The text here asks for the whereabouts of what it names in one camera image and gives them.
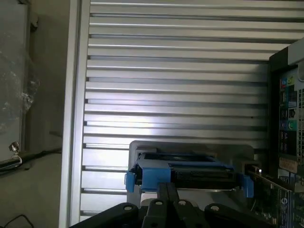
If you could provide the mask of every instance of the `black cable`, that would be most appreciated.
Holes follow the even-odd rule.
[[[22,214],[21,214],[21,215],[18,215],[18,216],[15,217],[15,218],[13,218],[11,221],[7,222],[3,227],[0,227],[0,228],[6,228],[11,222],[13,222],[13,221],[19,219],[20,217],[23,217],[23,218],[29,223],[29,225],[30,225],[32,228],[34,228],[33,223],[28,219],[28,217],[26,217],[25,215],[22,215]]]
[[[6,174],[8,174],[10,172],[14,172],[14,171],[19,170],[19,168],[23,164],[25,164],[27,162],[30,162],[30,161],[33,161],[33,160],[45,157],[45,156],[50,155],[50,154],[61,154],[62,153],[61,151],[62,151],[62,148],[56,148],[56,149],[52,149],[52,150],[49,150],[49,151],[42,151],[40,153],[33,154],[33,155],[29,156],[29,157],[25,157],[25,158],[22,159],[22,164],[18,165],[17,167],[8,168],[8,169],[1,169],[0,170],[0,176],[6,175]]]

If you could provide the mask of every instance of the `colored port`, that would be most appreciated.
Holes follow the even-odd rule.
[[[295,117],[295,110],[294,109],[289,109],[289,118],[294,118]]]
[[[290,130],[292,130],[292,129],[294,128],[294,123],[293,123],[293,122],[289,122],[289,123],[288,123],[288,128],[289,128]]]

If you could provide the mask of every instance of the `blue plastic latch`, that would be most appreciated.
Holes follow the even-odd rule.
[[[135,173],[129,171],[125,174],[125,189],[127,192],[134,192],[135,176]]]
[[[239,182],[244,192],[244,197],[253,198],[254,197],[254,183],[249,176],[244,174],[238,175]]]
[[[143,168],[142,190],[157,191],[159,183],[171,182],[171,169]]]

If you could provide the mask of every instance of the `plastic bag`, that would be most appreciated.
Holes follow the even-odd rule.
[[[24,45],[0,33],[0,134],[22,119],[34,102],[39,80]]]

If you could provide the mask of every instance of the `horizontal slat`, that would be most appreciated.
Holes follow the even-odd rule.
[[[126,71],[126,70],[92,70],[88,69],[87,77],[104,78],[135,78],[135,79],[182,79],[182,80],[210,80],[210,81],[233,81],[233,82],[266,82],[267,73],[205,73],[205,72],[162,72],[162,71]]]
[[[109,148],[129,149],[130,143],[133,141],[150,141],[150,142],[170,142],[170,143],[214,143],[214,144],[242,144],[250,145],[255,149],[267,148],[268,142],[264,140],[227,140],[227,139],[186,139],[186,138],[156,138],[156,137],[130,137],[123,136],[105,136],[105,135],[85,135],[84,143],[90,143],[95,147],[102,145]]]
[[[186,37],[186,38],[239,38],[239,39],[264,39],[287,40],[289,43],[297,41],[304,36],[303,32],[271,32],[271,31],[215,31],[197,29],[173,29],[173,28],[107,28],[90,27],[91,35],[129,35],[129,36],[152,36],[152,37]]]
[[[209,124],[222,126],[266,126],[265,119],[256,118],[229,118],[229,117],[196,117],[196,116],[142,116],[142,115],[100,115],[85,114],[85,121],[101,124],[126,124],[132,127],[134,124]]]
[[[254,108],[217,108],[217,107],[165,107],[165,106],[130,106],[86,104],[89,112],[139,113],[139,114],[185,114],[208,116],[266,116],[266,110]]]
[[[88,121],[87,126],[101,126],[101,127],[126,127],[126,128],[159,128],[159,129],[201,129],[201,130],[233,130],[233,131],[253,131],[266,128],[266,121],[264,125],[232,125],[233,123],[221,124],[217,122],[203,123],[203,124],[181,124],[181,123],[126,123],[126,122],[96,122]]]
[[[80,221],[79,222],[82,222],[88,218],[90,218],[91,216],[80,216]]]
[[[208,41],[182,41],[182,40],[158,40],[153,39],[122,39],[122,38],[90,38],[89,48],[127,48],[127,49],[176,49],[196,51],[220,51],[220,52],[261,52],[273,53],[285,47],[287,44],[257,44],[237,42],[208,42]]]
[[[191,63],[191,62],[152,62],[152,61],[110,61],[88,60],[88,68],[121,70],[168,70],[227,73],[265,73],[267,64],[230,64],[230,63]]]
[[[113,128],[85,126],[86,134],[129,135],[129,136],[163,136],[163,137],[193,137],[211,139],[265,139],[266,132],[254,131],[216,131],[193,129],[158,129],[158,128]]]
[[[270,12],[278,9],[288,10],[304,9],[304,3],[302,2],[286,2],[286,1],[263,1],[257,4],[256,0],[175,0],[175,1],[163,1],[163,0],[130,0],[117,2],[115,0],[91,0],[92,5],[102,6],[157,6],[157,7],[193,7],[193,8],[207,8],[207,9],[225,9],[230,11],[231,9],[258,9],[269,10]]]
[[[149,91],[171,93],[206,93],[206,94],[266,94],[265,86],[237,86],[237,85],[168,85],[168,84],[137,84],[137,83],[100,83],[87,82],[86,89],[117,90],[117,91]]]
[[[81,210],[105,211],[127,201],[126,195],[81,194]]]
[[[164,58],[200,58],[200,59],[231,59],[231,60],[259,60],[267,61],[273,53],[242,53],[215,51],[181,51],[181,50],[136,50],[89,48],[89,56],[103,57],[164,57]]]
[[[203,30],[232,30],[232,31],[302,31],[302,23],[285,22],[248,22],[224,20],[195,20],[195,19],[155,19],[155,18],[121,18],[91,17],[91,26],[107,27],[153,27],[169,29],[203,29]]]
[[[94,172],[83,171],[81,179],[82,188],[96,189],[125,189],[125,173],[121,172]]]
[[[151,93],[114,93],[114,92],[86,92],[86,99],[102,100],[130,100],[130,101],[159,101],[159,102],[204,102],[228,104],[267,104],[266,96],[257,95],[217,95],[217,94],[151,94]]]
[[[176,7],[139,7],[139,6],[96,6],[93,5],[91,7],[91,13],[99,13],[99,14],[138,14],[139,16],[148,15],[164,15],[171,17],[178,16],[213,16],[213,17],[246,17],[246,18],[304,18],[304,12],[301,9],[295,11],[292,9],[282,9],[282,10],[259,10],[259,9],[217,9],[213,8],[212,10],[200,8],[199,5],[189,8],[176,8]]]
[[[84,149],[82,164],[84,166],[128,167],[128,160],[128,150]]]

